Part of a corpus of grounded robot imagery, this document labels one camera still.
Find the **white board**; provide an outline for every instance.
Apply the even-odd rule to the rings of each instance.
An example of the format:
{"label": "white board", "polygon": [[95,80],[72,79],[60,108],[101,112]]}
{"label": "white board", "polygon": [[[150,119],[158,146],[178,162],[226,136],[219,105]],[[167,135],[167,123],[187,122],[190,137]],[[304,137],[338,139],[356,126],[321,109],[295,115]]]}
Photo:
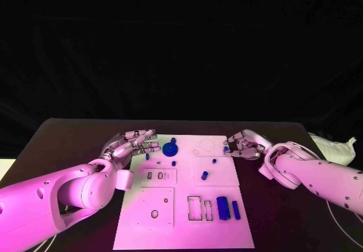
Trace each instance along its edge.
{"label": "white board", "polygon": [[[235,164],[230,157],[223,155],[223,141],[225,136],[207,135],[158,135],[158,143],[163,146],[170,139],[176,138],[176,145],[178,152],[173,157],[163,155],[163,152],[150,154],[150,159],[140,155],[132,158],[131,168],[134,171],[134,183],[131,191],[125,192],[118,228],[115,234],[114,249],[193,249],[193,248],[253,248],[253,241],[248,225],[248,216],[239,191],[239,182],[235,173]],[[203,171],[214,171],[217,165],[222,165],[227,173],[219,174],[222,180],[219,183],[213,182],[209,185],[200,184],[200,171],[196,172],[194,164],[203,159],[194,157],[207,157],[207,159],[217,159],[217,162],[206,162],[203,164]],[[144,184],[145,169],[176,169],[176,184]],[[207,180],[214,180],[213,172],[209,174]],[[151,211],[161,209],[166,206],[161,203],[167,191],[158,191],[157,200],[150,199],[148,208],[141,212],[140,203],[145,200],[141,190],[145,187],[164,190],[173,188],[173,225],[167,221],[153,222]],[[200,198],[202,220],[189,220],[189,196]],[[226,221],[219,219],[216,198],[219,196],[227,197],[229,210],[232,218]],[[235,219],[232,201],[238,202],[240,220]],[[145,224],[137,224],[137,220],[142,220]]]}

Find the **robotic hand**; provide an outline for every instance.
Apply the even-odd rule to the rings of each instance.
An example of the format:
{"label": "robotic hand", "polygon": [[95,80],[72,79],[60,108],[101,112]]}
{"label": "robotic hand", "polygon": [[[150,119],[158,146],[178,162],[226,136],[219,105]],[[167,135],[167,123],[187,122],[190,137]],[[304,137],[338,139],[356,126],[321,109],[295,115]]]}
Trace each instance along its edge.
{"label": "robotic hand", "polygon": [[363,215],[363,172],[320,157],[294,142],[272,143],[252,130],[242,130],[225,142],[236,141],[238,151],[225,155],[255,160],[265,155],[259,172],[295,189],[302,183],[311,193]]}
{"label": "robotic hand", "polygon": [[[101,157],[0,189],[0,251],[24,251],[93,215],[115,188],[131,190],[131,157],[160,150],[155,130],[117,134]],[[57,200],[70,206],[59,213]]]}

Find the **dark table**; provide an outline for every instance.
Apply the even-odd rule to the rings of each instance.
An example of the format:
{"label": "dark table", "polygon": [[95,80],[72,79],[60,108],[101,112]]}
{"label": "dark table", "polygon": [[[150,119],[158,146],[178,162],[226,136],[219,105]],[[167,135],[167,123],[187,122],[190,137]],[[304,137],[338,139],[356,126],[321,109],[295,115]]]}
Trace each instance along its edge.
{"label": "dark table", "polygon": [[[0,181],[0,188],[88,163],[99,156],[104,143],[115,133],[148,128],[158,134],[227,137],[250,129],[272,142],[294,141],[323,156],[302,125],[291,122],[49,119]],[[235,159],[255,251],[357,250],[331,220],[325,201],[304,186],[291,190],[268,180],[258,172],[261,163],[262,159]],[[122,198],[124,192],[115,190],[106,207],[57,235],[49,251],[112,250]],[[333,210],[338,221],[351,218],[347,210],[337,206]]]}

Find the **blue object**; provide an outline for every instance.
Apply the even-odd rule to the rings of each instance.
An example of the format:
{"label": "blue object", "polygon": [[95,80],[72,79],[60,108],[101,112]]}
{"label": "blue object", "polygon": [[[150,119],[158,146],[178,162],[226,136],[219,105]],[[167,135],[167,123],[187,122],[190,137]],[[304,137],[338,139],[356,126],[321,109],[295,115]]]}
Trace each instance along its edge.
{"label": "blue object", "polygon": [[236,219],[240,219],[236,201],[232,201],[232,206],[233,206],[235,217]]}
{"label": "blue object", "polygon": [[220,220],[230,219],[229,202],[226,197],[217,197],[217,214]]}
{"label": "blue object", "polygon": [[163,145],[163,153],[166,156],[174,156],[177,153],[176,139],[171,138],[170,143]]}
{"label": "blue object", "polygon": [[206,180],[206,177],[207,177],[207,172],[203,172],[203,174],[202,174],[202,180]]}

